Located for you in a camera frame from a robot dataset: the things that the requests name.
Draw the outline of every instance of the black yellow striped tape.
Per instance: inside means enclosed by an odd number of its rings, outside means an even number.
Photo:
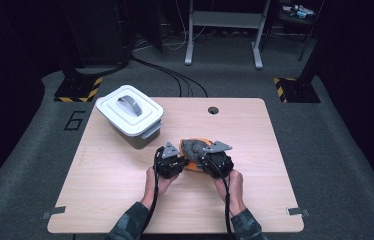
[[[97,91],[99,90],[100,83],[102,83],[103,78],[99,78],[94,83],[93,88],[91,89],[90,94],[88,97],[80,97],[80,98],[73,98],[73,97],[55,97],[56,102],[91,102],[96,96]]]
[[[278,97],[280,98],[280,101],[287,102],[286,95],[280,83],[281,79],[289,80],[289,81],[296,81],[296,79],[295,78],[274,78],[275,87],[277,88],[277,93],[278,93]]]

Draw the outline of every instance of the black cable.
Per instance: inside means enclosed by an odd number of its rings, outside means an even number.
[[[149,225],[149,222],[150,220],[152,219],[152,216],[153,216],[153,212],[155,211],[155,207],[156,207],[156,202],[158,200],[158,194],[159,194],[159,174],[156,170],[156,159],[157,159],[157,155],[159,153],[161,153],[163,151],[164,147],[160,147],[156,150],[156,153],[155,153],[155,159],[154,159],[154,164],[153,164],[153,171],[154,171],[154,174],[155,174],[155,192],[153,193],[153,202],[152,202],[152,206],[150,207],[150,210],[149,210],[149,215],[147,215],[147,218],[146,218],[146,222],[144,223],[144,226],[143,226],[143,229],[142,229],[142,233],[144,232],[144,230],[147,228],[147,226]]]
[[[148,66],[148,67],[155,68],[155,69],[160,70],[160,71],[162,71],[162,72],[165,72],[165,73],[167,73],[168,75],[174,75],[174,76],[176,76],[176,77],[181,78],[184,82],[186,82],[186,84],[187,84],[189,90],[192,92],[192,89],[191,89],[190,84],[187,83],[187,80],[189,80],[189,81],[195,83],[197,86],[199,86],[199,87],[203,90],[203,92],[205,93],[205,96],[208,97],[208,93],[207,93],[206,89],[205,89],[202,85],[200,85],[198,82],[196,82],[195,80],[193,80],[193,79],[191,79],[191,78],[189,78],[189,77],[186,77],[186,76],[184,76],[184,75],[182,75],[182,74],[180,74],[180,73],[178,73],[178,72],[175,72],[175,71],[169,70],[169,69],[167,69],[167,68],[164,68],[164,67],[161,67],[161,66],[158,66],[158,65],[155,65],[155,64],[148,63],[148,62],[146,62],[146,61],[140,60],[140,59],[138,59],[138,58],[136,58],[136,57],[134,57],[134,56],[131,56],[131,60],[136,61],[136,62],[138,62],[138,63],[141,63],[141,64],[143,64],[143,65],[146,65],[146,66]]]
[[[220,178],[222,179],[222,182],[224,183],[225,186],[225,226],[227,228],[227,233],[228,233],[228,239],[231,239],[232,231],[231,231],[231,225],[230,225],[230,181],[231,181],[231,176],[228,174],[228,184],[227,181],[225,181],[224,176],[222,175],[222,172],[219,170],[219,168],[216,166],[216,164],[211,160],[209,161],[213,164],[215,169],[218,171],[218,174]]]
[[[123,69],[127,65],[128,65],[128,62],[123,62],[120,65],[118,65],[116,68],[113,68],[113,69],[110,69],[110,70],[106,70],[106,71],[103,71],[103,72],[98,72],[98,73],[80,73],[79,72],[79,73],[82,74],[82,75],[84,75],[84,76],[99,78],[99,77],[103,77],[103,76],[115,73],[115,72]]]
[[[133,57],[132,60],[134,60],[134,61],[136,61],[136,62],[138,62],[138,63],[140,63],[140,64],[146,65],[146,66],[148,66],[148,67],[151,67],[151,68],[157,69],[157,70],[159,70],[159,71],[162,71],[162,72],[164,72],[164,73],[170,75],[171,77],[173,77],[173,78],[178,82],[178,87],[179,87],[179,89],[180,89],[180,97],[182,97],[182,88],[181,88],[180,81],[179,81],[179,79],[178,79],[176,76],[174,76],[174,74],[172,74],[171,70],[166,69],[166,68],[161,67],[161,66],[158,66],[158,65],[154,65],[154,64],[148,63],[148,62],[143,61],[143,60],[140,60],[140,59],[138,59],[138,58],[134,58],[134,57]],[[189,96],[190,91],[193,92],[193,90],[191,90],[191,87],[190,87],[189,83],[188,83],[185,79],[182,79],[182,80],[184,81],[184,83],[185,83],[185,84],[187,85],[187,87],[188,87],[187,96]]]
[[[145,65],[145,66],[148,66],[148,67],[151,67],[151,68],[154,68],[154,66],[152,66],[152,64],[149,64],[149,63],[147,63],[147,62],[139,62],[139,61],[137,61],[136,60],[136,58],[133,58],[132,59],[133,61],[136,61],[136,62],[138,62],[138,63],[140,63],[140,64],[143,64],[143,65]],[[178,83],[178,88],[179,88],[179,91],[180,91],[180,97],[182,97],[182,89],[181,89],[181,83],[180,83],[180,80],[178,79],[178,78],[176,78],[175,76],[173,76],[172,74],[170,74],[170,73],[168,73],[168,72],[165,72],[166,74],[168,74],[169,76],[171,76],[171,77],[173,77],[174,79],[175,79],[175,81],[177,81],[177,83]]]

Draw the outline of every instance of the table top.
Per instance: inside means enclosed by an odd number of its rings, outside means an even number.
[[[244,176],[244,202],[264,232],[299,232],[303,220],[263,100],[153,98],[164,109],[159,137],[136,150],[94,107],[56,207],[52,233],[107,233],[144,193],[146,170],[160,146],[207,138],[226,151]],[[208,112],[218,108],[217,114]],[[225,233],[224,203],[206,173],[185,169],[157,202],[145,233]]]

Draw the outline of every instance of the container lid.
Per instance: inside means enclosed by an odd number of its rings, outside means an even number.
[[[138,136],[160,121],[163,108],[130,85],[96,101],[97,109],[127,136]]]

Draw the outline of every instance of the human hand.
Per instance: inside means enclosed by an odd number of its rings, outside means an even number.
[[[165,194],[166,190],[168,190],[168,188],[169,188],[169,185],[171,185],[171,183],[173,181],[175,181],[175,179],[177,179],[177,177],[178,177],[178,174],[171,177],[170,179],[159,178],[159,181],[158,181],[158,187],[159,187],[158,197]],[[154,193],[155,193],[155,170],[153,169],[153,167],[149,167],[146,171],[146,185],[144,187],[144,195],[143,195],[143,198],[140,201],[149,210],[150,210],[150,207],[152,206],[152,203],[153,203]]]
[[[221,178],[212,179],[219,196],[222,201],[225,202],[227,191],[225,189],[224,181]],[[243,202],[243,175],[233,169],[229,176],[225,178],[225,181],[229,186],[230,192],[230,213],[232,216],[235,216],[246,209],[246,205]]]

